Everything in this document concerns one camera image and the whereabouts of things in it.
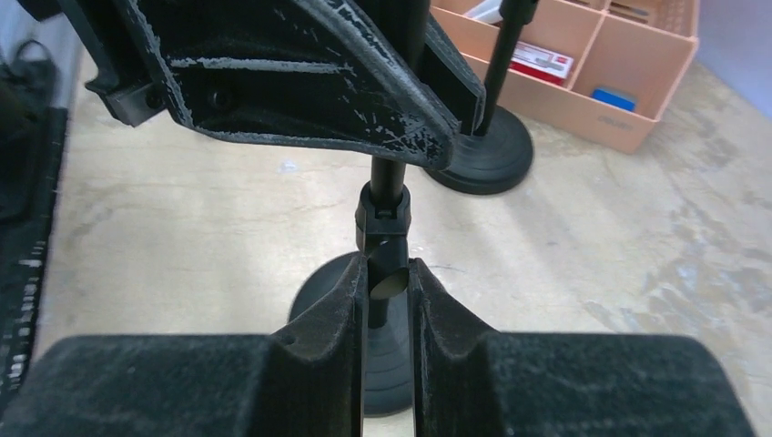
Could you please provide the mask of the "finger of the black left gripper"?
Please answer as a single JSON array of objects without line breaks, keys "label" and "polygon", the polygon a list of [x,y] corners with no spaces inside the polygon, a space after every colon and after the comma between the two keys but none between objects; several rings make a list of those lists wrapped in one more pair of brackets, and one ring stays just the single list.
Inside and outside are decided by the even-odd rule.
[{"label": "finger of the black left gripper", "polygon": [[354,1],[120,1],[171,117],[217,140],[446,168],[485,91],[430,19],[411,68]]}]

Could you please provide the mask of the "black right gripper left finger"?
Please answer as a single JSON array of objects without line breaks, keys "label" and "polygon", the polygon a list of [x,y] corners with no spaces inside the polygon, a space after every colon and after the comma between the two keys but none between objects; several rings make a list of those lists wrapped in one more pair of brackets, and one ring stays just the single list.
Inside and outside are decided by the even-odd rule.
[{"label": "black right gripper left finger", "polygon": [[270,335],[84,335],[54,344],[4,436],[359,436],[367,262]]}]

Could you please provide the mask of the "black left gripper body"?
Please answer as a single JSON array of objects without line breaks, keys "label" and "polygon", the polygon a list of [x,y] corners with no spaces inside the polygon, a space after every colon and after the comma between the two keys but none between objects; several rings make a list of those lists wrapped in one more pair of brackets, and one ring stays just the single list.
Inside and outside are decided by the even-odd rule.
[{"label": "black left gripper body", "polygon": [[19,1],[37,22],[63,15],[96,64],[96,76],[86,89],[97,95],[117,121],[138,127],[166,112],[168,91],[153,77],[146,50],[138,42],[139,24],[128,21],[128,1]]}]

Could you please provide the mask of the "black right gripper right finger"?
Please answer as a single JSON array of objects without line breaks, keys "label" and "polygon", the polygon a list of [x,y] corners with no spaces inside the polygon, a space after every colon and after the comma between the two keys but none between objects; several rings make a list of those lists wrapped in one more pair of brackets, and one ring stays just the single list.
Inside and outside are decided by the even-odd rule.
[{"label": "black right gripper right finger", "polygon": [[685,336],[504,332],[414,259],[418,436],[751,436],[717,358]]}]

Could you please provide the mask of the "black mic stand for pink mic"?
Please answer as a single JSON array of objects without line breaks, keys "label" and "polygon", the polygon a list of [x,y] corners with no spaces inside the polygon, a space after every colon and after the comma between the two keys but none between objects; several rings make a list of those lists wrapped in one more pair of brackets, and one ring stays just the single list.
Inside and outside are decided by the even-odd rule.
[{"label": "black mic stand for pink mic", "polygon": [[520,118],[498,105],[506,74],[523,28],[533,20],[536,1],[503,1],[503,18],[484,78],[486,102],[481,124],[462,142],[445,170],[428,176],[452,190],[496,195],[520,184],[534,156],[533,139]]}]

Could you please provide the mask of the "black mic stand with green mic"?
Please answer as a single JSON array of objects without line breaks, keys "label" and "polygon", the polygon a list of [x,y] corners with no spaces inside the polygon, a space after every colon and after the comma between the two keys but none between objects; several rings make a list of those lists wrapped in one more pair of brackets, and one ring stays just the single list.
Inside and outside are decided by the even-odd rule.
[{"label": "black mic stand with green mic", "polygon": [[[417,71],[425,42],[427,1],[361,1],[381,33],[411,71]],[[410,197],[405,164],[373,158],[371,177],[355,212],[357,246],[368,261],[367,355],[363,361],[363,413],[386,417],[412,405],[408,352],[409,282],[407,232]]]}]

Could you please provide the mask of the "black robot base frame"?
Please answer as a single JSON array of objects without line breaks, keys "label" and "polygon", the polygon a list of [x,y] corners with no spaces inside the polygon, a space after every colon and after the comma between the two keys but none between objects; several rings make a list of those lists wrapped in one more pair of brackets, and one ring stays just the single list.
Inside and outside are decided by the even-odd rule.
[{"label": "black robot base frame", "polygon": [[41,310],[68,111],[54,107],[59,78],[49,50],[1,63],[1,408],[31,365]]}]

